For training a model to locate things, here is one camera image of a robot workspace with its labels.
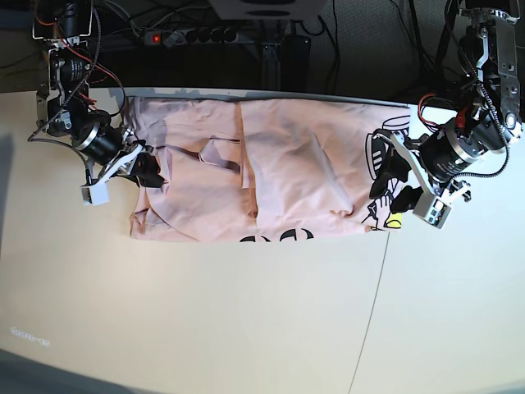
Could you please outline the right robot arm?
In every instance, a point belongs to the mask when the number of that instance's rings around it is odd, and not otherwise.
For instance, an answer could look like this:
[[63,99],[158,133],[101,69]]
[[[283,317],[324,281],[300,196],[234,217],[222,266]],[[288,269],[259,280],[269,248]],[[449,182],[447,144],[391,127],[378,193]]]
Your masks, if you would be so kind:
[[84,165],[85,184],[95,186],[113,177],[137,186],[159,188],[153,149],[132,128],[112,126],[123,117],[127,100],[107,112],[89,95],[90,77],[100,71],[117,76],[100,64],[102,24],[91,1],[36,1],[33,37],[41,41],[41,75],[37,101],[37,129],[30,142],[56,144],[75,153]]

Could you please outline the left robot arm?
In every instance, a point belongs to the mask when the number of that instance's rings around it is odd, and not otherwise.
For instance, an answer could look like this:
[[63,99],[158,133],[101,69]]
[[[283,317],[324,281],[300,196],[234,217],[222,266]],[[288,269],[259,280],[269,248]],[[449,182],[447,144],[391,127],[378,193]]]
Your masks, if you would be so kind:
[[517,1],[448,1],[436,51],[436,82],[418,101],[428,134],[405,139],[422,172],[403,189],[396,212],[413,210],[425,193],[470,199],[467,168],[491,151],[508,153],[521,136],[521,96],[514,27]]

